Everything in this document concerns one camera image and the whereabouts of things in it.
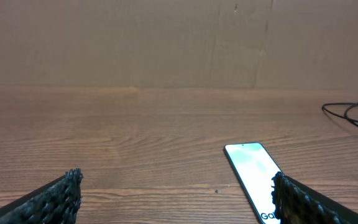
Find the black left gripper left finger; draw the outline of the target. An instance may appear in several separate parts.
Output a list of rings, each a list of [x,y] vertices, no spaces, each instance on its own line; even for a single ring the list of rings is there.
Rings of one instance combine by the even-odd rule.
[[[81,169],[0,208],[0,224],[75,224],[81,205]]]

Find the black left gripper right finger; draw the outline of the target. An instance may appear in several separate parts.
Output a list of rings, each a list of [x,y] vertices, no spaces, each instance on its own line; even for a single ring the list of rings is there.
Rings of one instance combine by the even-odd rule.
[[[272,180],[274,215],[281,224],[358,224],[357,212],[283,172],[277,172]]]

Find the Samsung Galaxy smartphone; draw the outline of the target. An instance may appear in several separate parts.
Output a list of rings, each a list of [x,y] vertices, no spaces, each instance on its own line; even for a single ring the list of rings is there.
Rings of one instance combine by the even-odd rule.
[[[246,198],[262,224],[279,224],[273,203],[273,180],[279,166],[259,142],[227,144],[224,153],[246,195]]]

